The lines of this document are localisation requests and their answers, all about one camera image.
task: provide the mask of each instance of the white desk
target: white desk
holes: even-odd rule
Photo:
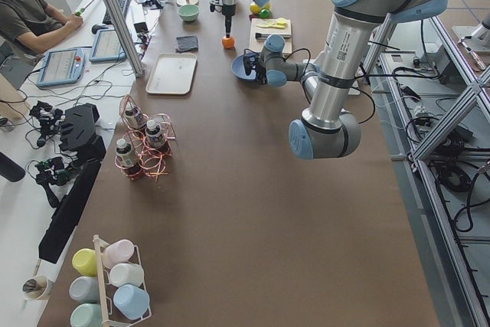
[[[89,1],[83,0],[80,3],[80,7],[86,5]],[[104,12],[105,6],[103,1],[96,0],[83,13],[83,26],[65,41],[54,47],[53,50],[91,46],[94,40],[91,28],[94,24],[102,22]],[[149,28],[157,22],[158,17],[159,11],[148,11],[146,21]],[[130,11],[128,11],[126,19],[128,20],[129,30],[133,34],[133,40],[136,41],[136,33],[132,26]],[[73,85],[51,88],[56,93],[66,93],[66,95],[54,96],[51,91],[39,90],[35,86],[38,74],[31,75],[21,87],[21,90],[29,96],[29,104],[33,106],[38,100],[41,100],[51,105],[57,105],[63,111],[71,108],[74,102],[67,103],[67,99],[73,99],[79,96],[83,87],[87,86],[94,78],[99,76],[104,69],[112,65],[91,64],[88,61],[90,49],[87,48],[86,50],[87,61],[80,81]],[[105,72],[103,79],[113,84],[107,93],[111,96],[123,96],[129,93],[135,81],[128,61],[124,61],[109,69]],[[108,86],[109,84],[107,82],[101,81],[96,86],[87,87],[84,90],[84,95],[102,95]],[[101,100],[83,98],[80,100],[80,103],[95,104],[100,114],[100,120],[96,124],[104,128],[113,128],[119,121],[119,101],[120,98],[113,97],[104,97]],[[58,137],[47,141],[45,147],[33,150],[25,140],[25,134],[31,129],[32,127],[26,123],[21,126],[16,126],[12,132],[0,132],[0,151],[23,167],[30,160],[46,160],[57,156],[60,152]],[[108,147],[113,137],[113,131],[98,127],[97,133],[103,137],[104,143]],[[28,138],[35,146],[38,133],[32,132],[28,135]],[[35,167],[31,165],[31,173],[34,176],[36,171]],[[65,185],[64,187],[53,186],[51,188],[61,198],[69,191],[70,185]],[[2,319],[10,322],[11,325],[36,325],[46,302],[34,301],[24,303],[21,288],[24,281],[28,280],[34,271],[34,266],[38,259],[38,244],[49,227],[54,209],[49,206],[44,189],[40,185],[37,185],[35,180],[29,177],[28,174],[17,183],[10,183],[0,177],[0,206],[0,251],[2,254],[0,274],[4,276],[4,281],[2,282],[4,288],[3,293],[4,295],[10,295],[10,297],[4,298],[0,306],[0,314],[2,314]],[[45,261],[41,262],[38,273],[44,274],[52,280],[56,280],[63,260],[64,253],[56,265]]]

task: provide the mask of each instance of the mug rack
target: mug rack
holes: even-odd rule
[[[93,236],[93,246],[95,249],[95,257],[97,263],[97,279],[99,281],[100,308],[102,309],[102,327],[130,327],[132,325],[136,325],[150,318],[152,316],[152,309],[151,307],[148,307],[148,310],[145,312],[145,314],[141,318],[133,322],[122,322],[122,321],[115,320],[116,316],[114,313],[115,311],[113,310],[112,296],[117,288],[110,284],[109,272],[104,269],[104,265],[102,263],[102,252],[109,245],[110,245],[109,243],[100,239],[99,235],[96,234]],[[139,247],[136,244],[135,244],[135,254],[137,259],[133,263],[137,263],[142,267],[141,256],[139,254]],[[142,287],[146,292],[148,292],[144,280],[143,280],[143,284],[140,287]]]

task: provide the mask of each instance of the orange ball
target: orange ball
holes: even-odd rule
[[[224,36],[221,39],[221,43],[223,44],[223,47],[225,49],[231,49],[233,46],[235,46],[235,39],[233,38],[233,36],[230,36],[228,38]]]

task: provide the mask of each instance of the gray t-shirt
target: gray t-shirt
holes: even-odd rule
[[[26,32],[39,36],[63,26],[46,14],[46,7],[45,0],[0,0],[0,34],[29,54],[35,54],[16,39]]]

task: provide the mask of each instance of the green bowl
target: green bowl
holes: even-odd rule
[[[178,9],[178,15],[186,22],[192,22],[198,19],[199,7],[194,4],[186,4]]]

